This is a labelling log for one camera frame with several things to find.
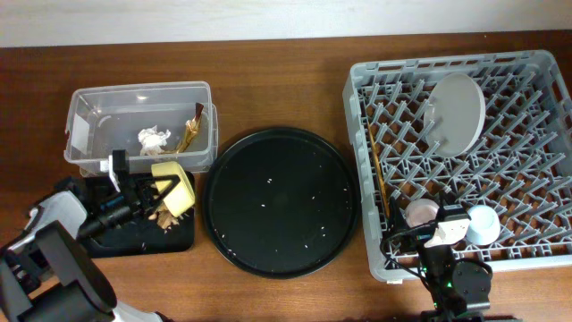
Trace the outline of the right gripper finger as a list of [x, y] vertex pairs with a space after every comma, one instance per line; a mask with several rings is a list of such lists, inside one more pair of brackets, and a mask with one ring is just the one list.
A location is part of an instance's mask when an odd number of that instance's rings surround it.
[[464, 208], [457, 196], [452, 192], [439, 192], [439, 206], [441, 208]]
[[396, 233], [401, 233], [403, 231], [407, 231], [408, 224], [406, 219], [400, 212], [400, 207], [397, 200], [393, 197], [389, 199], [389, 219], [388, 219], [388, 228], [389, 228], [389, 235], [393, 236]]

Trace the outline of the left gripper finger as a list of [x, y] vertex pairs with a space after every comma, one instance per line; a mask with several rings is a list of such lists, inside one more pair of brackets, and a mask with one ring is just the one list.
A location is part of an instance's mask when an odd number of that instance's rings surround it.
[[147, 185], [151, 184], [157, 185], [158, 183], [161, 183], [165, 188], [171, 188], [172, 186], [176, 186], [180, 181], [181, 179], [177, 174], [149, 176], [142, 179], [142, 182], [144, 182]]
[[172, 214], [181, 213], [180, 183], [173, 181], [156, 181], [155, 188], [159, 199]]

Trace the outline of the yellow bowl with scraps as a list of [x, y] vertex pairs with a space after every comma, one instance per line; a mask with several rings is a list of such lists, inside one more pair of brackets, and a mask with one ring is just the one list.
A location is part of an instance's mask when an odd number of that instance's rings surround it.
[[195, 204], [195, 192], [189, 177], [183, 168], [175, 161], [151, 165], [151, 174], [156, 180], [159, 193], [164, 192], [170, 181], [159, 181], [158, 177], [176, 175], [180, 180], [164, 198], [164, 204], [174, 217], [179, 217]]

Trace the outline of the pink cup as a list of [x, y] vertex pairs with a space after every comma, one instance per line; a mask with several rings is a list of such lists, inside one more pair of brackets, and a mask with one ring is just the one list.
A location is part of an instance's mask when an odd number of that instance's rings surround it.
[[409, 227], [415, 227], [434, 220], [439, 205], [431, 199], [411, 201], [405, 209], [405, 220]]

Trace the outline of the blue cup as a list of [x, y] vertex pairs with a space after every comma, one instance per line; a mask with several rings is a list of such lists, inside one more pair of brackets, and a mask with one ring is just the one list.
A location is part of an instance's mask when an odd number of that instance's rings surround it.
[[474, 245], [484, 246], [495, 242], [501, 232], [496, 211], [485, 205], [472, 206], [467, 211], [470, 217], [466, 239]]

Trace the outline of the white tissue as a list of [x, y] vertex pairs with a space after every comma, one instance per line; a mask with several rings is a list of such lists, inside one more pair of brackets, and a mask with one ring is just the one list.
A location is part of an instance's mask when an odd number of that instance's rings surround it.
[[171, 132], [158, 131], [157, 126], [146, 128], [138, 133], [138, 141], [141, 144], [139, 154], [141, 156], [157, 156], [165, 152], [164, 146], [170, 138]]

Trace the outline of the gold foil wrapper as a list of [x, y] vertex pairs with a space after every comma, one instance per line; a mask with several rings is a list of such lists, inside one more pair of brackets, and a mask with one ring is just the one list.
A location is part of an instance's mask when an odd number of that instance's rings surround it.
[[195, 115], [191, 120], [185, 122], [184, 133], [178, 144], [174, 149], [164, 151], [164, 154], [179, 154], [187, 150], [190, 143], [196, 138], [200, 130], [202, 111], [204, 105], [201, 103], [195, 104]]

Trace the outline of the wooden chopstick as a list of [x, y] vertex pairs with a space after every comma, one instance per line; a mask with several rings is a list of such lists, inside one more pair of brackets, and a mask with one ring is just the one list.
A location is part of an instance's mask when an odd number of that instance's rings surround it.
[[389, 204], [388, 204], [387, 195], [386, 195], [386, 190], [385, 190], [385, 186], [384, 186], [384, 181], [383, 181], [383, 176], [382, 176], [382, 170], [381, 170], [381, 167], [380, 167], [379, 158], [378, 158], [378, 156], [377, 156], [377, 149], [376, 149], [376, 145], [375, 145], [375, 142], [374, 142], [373, 133], [372, 133], [372, 130], [371, 130], [369, 124], [367, 125], [367, 134], [368, 134], [368, 138], [369, 138], [370, 145], [371, 145], [371, 149], [372, 149], [372, 154], [373, 154], [373, 159], [374, 159], [374, 168], [375, 168], [375, 172], [376, 172], [376, 177], [377, 177], [377, 181], [378, 181], [380, 193], [381, 193], [381, 196], [382, 196], [384, 214], [385, 214], [386, 216], [389, 216]]
[[391, 209], [390, 209], [390, 204], [389, 204], [389, 200], [387, 197], [387, 192], [385, 189], [385, 184], [384, 184], [384, 180], [383, 180], [383, 173], [382, 173], [379, 158], [375, 153], [374, 153], [374, 166], [375, 166], [375, 171], [376, 171], [376, 175], [378, 178], [377, 180], [378, 180], [378, 184], [380, 187], [380, 192], [381, 192], [382, 199], [383, 199], [384, 213], [385, 213], [385, 216], [388, 219], [390, 219], [391, 218]]

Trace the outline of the white round plate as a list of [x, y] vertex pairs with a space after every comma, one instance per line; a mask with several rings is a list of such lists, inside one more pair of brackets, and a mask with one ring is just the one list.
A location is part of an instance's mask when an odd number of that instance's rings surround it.
[[425, 140], [439, 157], [456, 157], [476, 143], [484, 127], [484, 93], [464, 73], [452, 73], [439, 80], [424, 111]]

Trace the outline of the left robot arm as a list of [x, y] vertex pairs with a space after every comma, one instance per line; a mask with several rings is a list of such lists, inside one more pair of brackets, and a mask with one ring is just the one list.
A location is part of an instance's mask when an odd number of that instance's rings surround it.
[[164, 204], [151, 173], [67, 178], [29, 212], [1, 249], [1, 310], [10, 321], [165, 321], [118, 301], [96, 258], [187, 250], [194, 225], [163, 233], [150, 220]]

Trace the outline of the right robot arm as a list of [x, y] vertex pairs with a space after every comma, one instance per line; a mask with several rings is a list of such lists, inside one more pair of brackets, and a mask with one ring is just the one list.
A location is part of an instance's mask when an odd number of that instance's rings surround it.
[[467, 211], [444, 193], [434, 218], [411, 226], [400, 213], [398, 202], [388, 202], [389, 232], [380, 242], [385, 252], [396, 245], [401, 253], [416, 252], [416, 269], [386, 259], [417, 277], [431, 294], [434, 309], [420, 314], [423, 321], [484, 321], [491, 307], [492, 268], [473, 258], [456, 258], [452, 246], [464, 239], [470, 224]]

